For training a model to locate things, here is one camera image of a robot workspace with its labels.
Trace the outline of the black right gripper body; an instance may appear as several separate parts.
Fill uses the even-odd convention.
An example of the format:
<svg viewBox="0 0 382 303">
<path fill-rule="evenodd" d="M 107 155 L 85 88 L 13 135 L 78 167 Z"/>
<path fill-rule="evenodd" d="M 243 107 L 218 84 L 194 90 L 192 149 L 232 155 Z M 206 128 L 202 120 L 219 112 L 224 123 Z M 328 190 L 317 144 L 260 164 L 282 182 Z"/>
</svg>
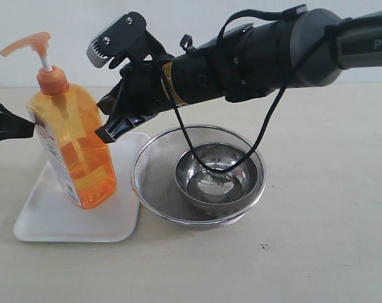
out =
<svg viewBox="0 0 382 303">
<path fill-rule="evenodd" d="M 129 59 L 119 74 L 126 79 L 127 93 L 131 96 L 135 109 L 142 114 L 157 114 L 171 109 L 168 96 L 164 92 L 159 63 L 172 58 L 163 45 L 146 29 L 146 20 L 135 11 L 123 15 L 123 53 L 112 58 L 106 65 L 118 68 Z"/>
</svg>

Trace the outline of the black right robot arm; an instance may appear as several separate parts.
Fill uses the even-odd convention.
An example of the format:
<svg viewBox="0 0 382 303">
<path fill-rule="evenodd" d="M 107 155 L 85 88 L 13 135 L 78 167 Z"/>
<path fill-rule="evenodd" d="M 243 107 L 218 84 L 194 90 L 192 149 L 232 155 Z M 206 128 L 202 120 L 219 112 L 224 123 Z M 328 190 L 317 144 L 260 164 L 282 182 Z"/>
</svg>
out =
<svg viewBox="0 0 382 303">
<path fill-rule="evenodd" d="M 195 46 L 181 39 L 172 56 L 131 11 L 101 31 L 87 49 L 96 68 L 121 75 L 100 99 L 107 122 L 96 134 L 113 143 L 161 112 L 223 97 L 238 103 L 288 88 L 321 87 L 352 68 L 382 66 L 382 11 L 340 18 L 327 9 L 299 5 L 281 12 L 246 9 L 232 15 L 265 20 L 231 30 Z"/>
</svg>

